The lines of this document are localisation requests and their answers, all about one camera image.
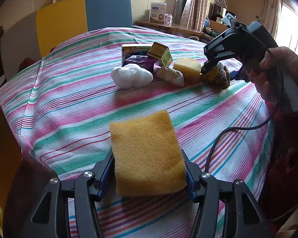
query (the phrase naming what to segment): cable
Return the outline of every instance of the cable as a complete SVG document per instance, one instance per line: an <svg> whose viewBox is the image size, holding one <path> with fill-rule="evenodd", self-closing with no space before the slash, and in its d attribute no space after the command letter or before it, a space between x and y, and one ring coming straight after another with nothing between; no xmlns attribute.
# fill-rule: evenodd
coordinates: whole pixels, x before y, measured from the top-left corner
<svg viewBox="0 0 298 238"><path fill-rule="evenodd" d="M210 152L207 156L207 161L205 163L205 172L209 172L209 168L210 168L210 162L211 162L211 159L212 159L212 155L213 155L213 152L215 150L215 147L218 143L218 141L220 140L220 138L226 133L226 132L229 132L229 131L234 131L234 130L242 130L242 131L250 131L250 130L256 130L256 129L259 129L261 127L263 127L265 124L267 124L271 119L272 119L272 116L275 114L276 110L278 109L279 107L279 104L280 104L280 100L281 100L281 95L282 95L282 92L283 92L283 89L284 89L284 78L283 78L283 75L282 73L280 72L279 70L279 67L278 67L278 62L277 62L277 59L275 57L275 55L269 50L269 48L261 41L259 40L256 36L254 36L253 34L247 32L243 27L240 27L239 29L241 29L242 31L244 31L245 33L247 33L248 35L252 36L253 38L255 38L265 49L266 51L269 53L269 55L276 61L276 65L277 65L277 69L278 69L278 73L279 73L279 78L280 78L280 85L281 85L281 90L280 90L280 97L278 98L278 101L277 101L277 104L275 106L275 110L274 112L261 124L257 125L257 126L254 126L254 127L229 127L229 128L226 128L225 130L223 130L215 139L214 143L213 143L213 146L211 147L210 149Z"/></svg>
<svg viewBox="0 0 298 238"><path fill-rule="evenodd" d="M282 214L281 216L273 218L273 219L267 219L267 221L270 222L270 223L271 222L276 222L279 219L281 219L282 217L288 215L289 213L292 213L297 207L298 207L298 203L295 206L293 206L290 210L288 210L286 213Z"/></svg>

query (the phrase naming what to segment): silver screw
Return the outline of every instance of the silver screw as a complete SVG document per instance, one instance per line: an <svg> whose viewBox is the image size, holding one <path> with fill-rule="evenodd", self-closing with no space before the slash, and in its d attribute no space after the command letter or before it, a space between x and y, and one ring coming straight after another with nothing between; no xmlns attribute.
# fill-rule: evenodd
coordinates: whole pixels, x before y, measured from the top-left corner
<svg viewBox="0 0 298 238"><path fill-rule="evenodd" d="M87 172L84 173L84 176L87 177L87 178L91 177L92 175L93 175L93 172L91 172L91 171L87 171Z"/></svg>
<svg viewBox="0 0 298 238"><path fill-rule="evenodd" d="M201 177L204 178L204 179L207 179L207 178L210 178L211 175L207 172L204 172L204 173L201 174Z"/></svg>
<svg viewBox="0 0 298 238"><path fill-rule="evenodd" d="M242 181L242 180L240 180L240 179L237 179L237 180L235 181L235 183L236 183L237 185L239 185L239 184L242 184L242 183L243 183L243 181Z"/></svg>
<svg viewBox="0 0 298 238"><path fill-rule="evenodd" d="M50 180L50 184L56 184L58 182L58 179L56 177L53 177L51 180Z"/></svg>

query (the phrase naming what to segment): yellow sponge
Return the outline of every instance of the yellow sponge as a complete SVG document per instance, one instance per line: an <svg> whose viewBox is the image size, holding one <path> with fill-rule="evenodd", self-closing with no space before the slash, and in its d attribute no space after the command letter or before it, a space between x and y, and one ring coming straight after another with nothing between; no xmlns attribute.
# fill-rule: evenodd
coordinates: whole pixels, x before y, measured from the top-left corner
<svg viewBox="0 0 298 238"><path fill-rule="evenodd" d="M187 185L184 159L166 110L109 126L120 196L170 194Z"/></svg>
<svg viewBox="0 0 298 238"><path fill-rule="evenodd" d="M185 80L196 83L201 73L201 64L192 58L178 58L173 69L182 72Z"/></svg>

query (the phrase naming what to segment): bed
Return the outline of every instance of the bed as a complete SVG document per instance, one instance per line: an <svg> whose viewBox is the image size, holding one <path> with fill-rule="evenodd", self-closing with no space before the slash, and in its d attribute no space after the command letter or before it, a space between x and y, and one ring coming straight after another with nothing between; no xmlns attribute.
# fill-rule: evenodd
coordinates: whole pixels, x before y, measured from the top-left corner
<svg viewBox="0 0 298 238"><path fill-rule="evenodd" d="M154 31L104 28L76 36L0 88L0 105L25 153L56 171L61 180L75 178L103 160L110 149L109 122L147 116L166 109L178 141L190 161L205 167L216 136L229 126L263 122L268 109L252 83L232 81L225 91L185 83L175 87L158 79L141 88L121 90L110 78L121 65L121 45L151 44L170 48L173 61L201 63L205 44ZM223 61L238 70L235 59ZM273 142L273 125L230 132L218 143L210 164L217 179L243 179L258 199ZM156 197L121 198L113 183L96 203L105 237L188 237L197 204L185 191ZM77 237L74 201L69 199L70 228ZM224 204L220 203L216 236L221 236Z"/></svg>

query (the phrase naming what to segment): window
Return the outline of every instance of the window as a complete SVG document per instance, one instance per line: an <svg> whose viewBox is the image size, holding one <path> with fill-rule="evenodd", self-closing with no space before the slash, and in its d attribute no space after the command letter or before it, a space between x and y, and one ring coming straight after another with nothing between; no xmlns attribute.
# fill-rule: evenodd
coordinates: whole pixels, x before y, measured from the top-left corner
<svg viewBox="0 0 298 238"><path fill-rule="evenodd" d="M298 55L298 10L283 4L278 23L276 43L280 47L289 47Z"/></svg>

